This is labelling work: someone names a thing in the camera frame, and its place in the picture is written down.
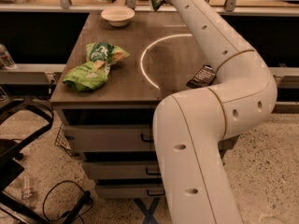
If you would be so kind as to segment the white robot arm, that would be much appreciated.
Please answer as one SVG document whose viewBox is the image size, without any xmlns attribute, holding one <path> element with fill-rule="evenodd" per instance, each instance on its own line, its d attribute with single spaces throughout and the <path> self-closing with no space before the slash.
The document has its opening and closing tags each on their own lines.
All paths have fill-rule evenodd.
<svg viewBox="0 0 299 224">
<path fill-rule="evenodd" d="M 175 7 L 216 74 L 156 107 L 153 137 L 173 224 L 243 224 L 218 144 L 264 120 L 277 85 L 256 49 L 205 0 L 150 0 Z"/>
</svg>

